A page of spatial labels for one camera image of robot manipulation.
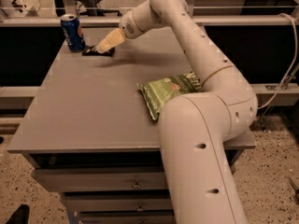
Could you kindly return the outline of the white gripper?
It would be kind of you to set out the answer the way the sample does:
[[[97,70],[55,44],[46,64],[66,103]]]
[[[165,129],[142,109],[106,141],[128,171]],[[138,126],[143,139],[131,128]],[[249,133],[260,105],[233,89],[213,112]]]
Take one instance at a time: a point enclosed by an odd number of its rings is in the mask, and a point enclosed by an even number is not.
[[[119,27],[111,31],[95,49],[99,53],[105,53],[112,48],[117,47],[128,39],[135,39],[147,32],[149,25],[148,15],[137,9],[132,9],[121,17]]]

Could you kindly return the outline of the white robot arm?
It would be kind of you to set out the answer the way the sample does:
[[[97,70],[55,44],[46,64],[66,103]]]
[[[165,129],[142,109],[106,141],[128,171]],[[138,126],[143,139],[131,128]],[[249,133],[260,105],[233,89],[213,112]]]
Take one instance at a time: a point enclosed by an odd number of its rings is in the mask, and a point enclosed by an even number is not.
[[[148,0],[125,14],[96,47],[169,25],[202,91],[170,100],[158,121],[160,150],[177,224],[248,224],[225,156],[225,141],[249,129],[257,97],[243,75],[188,15],[185,0]]]

